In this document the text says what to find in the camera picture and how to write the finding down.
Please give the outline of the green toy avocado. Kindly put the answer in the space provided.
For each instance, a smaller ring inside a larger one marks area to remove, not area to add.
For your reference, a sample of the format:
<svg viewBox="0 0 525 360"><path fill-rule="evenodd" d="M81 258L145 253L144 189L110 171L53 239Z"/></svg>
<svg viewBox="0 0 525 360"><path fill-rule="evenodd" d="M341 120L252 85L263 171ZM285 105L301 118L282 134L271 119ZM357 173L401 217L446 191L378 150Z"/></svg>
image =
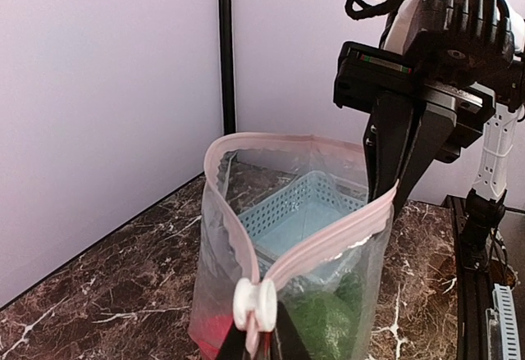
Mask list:
<svg viewBox="0 0 525 360"><path fill-rule="evenodd" d="M361 279L349 272L333 292L314 290L290 298L286 309L310 358L351 358L362 296Z"/></svg>

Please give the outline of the clear zip top bag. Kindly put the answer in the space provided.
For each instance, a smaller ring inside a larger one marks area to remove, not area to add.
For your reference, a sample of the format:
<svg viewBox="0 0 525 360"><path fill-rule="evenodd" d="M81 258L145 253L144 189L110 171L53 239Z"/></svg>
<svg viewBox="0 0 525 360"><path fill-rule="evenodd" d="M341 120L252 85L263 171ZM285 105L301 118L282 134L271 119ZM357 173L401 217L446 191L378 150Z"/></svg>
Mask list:
<svg viewBox="0 0 525 360"><path fill-rule="evenodd" d="M238 133L204 158L189 335L205 359L364 359L396 185L370 195L362 148Z"/></svg>

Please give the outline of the red toy fruit ball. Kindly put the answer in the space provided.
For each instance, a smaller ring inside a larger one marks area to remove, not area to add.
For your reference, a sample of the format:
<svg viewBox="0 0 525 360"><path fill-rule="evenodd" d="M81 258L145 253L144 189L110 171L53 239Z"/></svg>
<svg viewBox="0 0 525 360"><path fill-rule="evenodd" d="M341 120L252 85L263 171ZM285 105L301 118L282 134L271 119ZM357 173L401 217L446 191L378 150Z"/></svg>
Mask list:
<svg viewBox="0 0 525 360"><path fill-rule="evenodd" d="M231 315L192 318L189 336L198 345L202 359L215 359L231 328Z"/></svg>

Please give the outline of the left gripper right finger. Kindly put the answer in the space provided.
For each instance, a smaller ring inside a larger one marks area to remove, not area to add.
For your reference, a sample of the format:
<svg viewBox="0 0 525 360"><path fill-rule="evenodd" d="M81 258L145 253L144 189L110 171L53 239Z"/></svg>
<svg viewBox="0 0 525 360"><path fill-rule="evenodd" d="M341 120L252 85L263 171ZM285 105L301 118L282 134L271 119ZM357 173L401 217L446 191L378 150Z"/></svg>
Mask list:
<svg viewBox="0 0 525 360"><path fill-rule="evenodd" d="M277 302L276 327L270 340L271 360L311 360L283 302Z"/></svg>

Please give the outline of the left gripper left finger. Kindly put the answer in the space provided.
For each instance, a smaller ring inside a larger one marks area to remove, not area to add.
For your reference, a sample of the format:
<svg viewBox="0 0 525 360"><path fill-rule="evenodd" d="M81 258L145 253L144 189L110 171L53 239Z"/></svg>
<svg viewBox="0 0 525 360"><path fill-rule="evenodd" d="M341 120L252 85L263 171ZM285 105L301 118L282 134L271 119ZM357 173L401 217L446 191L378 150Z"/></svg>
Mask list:
<svg viewBox="0 0 525 360"><path fill-rule="evenodd" d="M246 332L239 330L234 323L227 332L216 360L249 360L250 354L245 348Z"/></svg>

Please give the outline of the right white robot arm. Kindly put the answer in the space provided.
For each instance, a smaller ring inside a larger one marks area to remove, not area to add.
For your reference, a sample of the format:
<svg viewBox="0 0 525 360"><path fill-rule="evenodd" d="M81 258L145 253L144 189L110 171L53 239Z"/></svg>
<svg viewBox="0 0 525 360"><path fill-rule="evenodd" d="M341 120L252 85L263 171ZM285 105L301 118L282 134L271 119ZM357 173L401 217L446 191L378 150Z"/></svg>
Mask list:
<svg viewBox="0 0 525 360"><path fill-rule="evenodd" d="M368 114L363 136L370 200L401 209L434 161L483 142L460 233L463 264L484 270L504 253L507 169L524 119L524 20L506 0L347 0L355 21L386 16L377 47L347 42L334 102Z"/></svg>

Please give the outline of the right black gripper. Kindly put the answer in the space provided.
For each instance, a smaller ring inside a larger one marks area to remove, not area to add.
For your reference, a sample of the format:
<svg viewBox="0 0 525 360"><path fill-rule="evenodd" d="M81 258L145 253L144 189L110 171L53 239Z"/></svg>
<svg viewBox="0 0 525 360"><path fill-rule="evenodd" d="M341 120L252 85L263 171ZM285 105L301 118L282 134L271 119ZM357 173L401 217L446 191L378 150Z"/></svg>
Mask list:
<svg viewBox="0 0 525 360"><path fill-rule="evenodd" d="M442 96L453 99L451 110L436 105ZM415 102L423 101L429 103L418 114ZM403 207L434 158L458 159L495 114L490 89L427 84L400 55L355 42L340 50L333 102L370 113L363 135L368 200L396 188L395 208Z"/></svg>

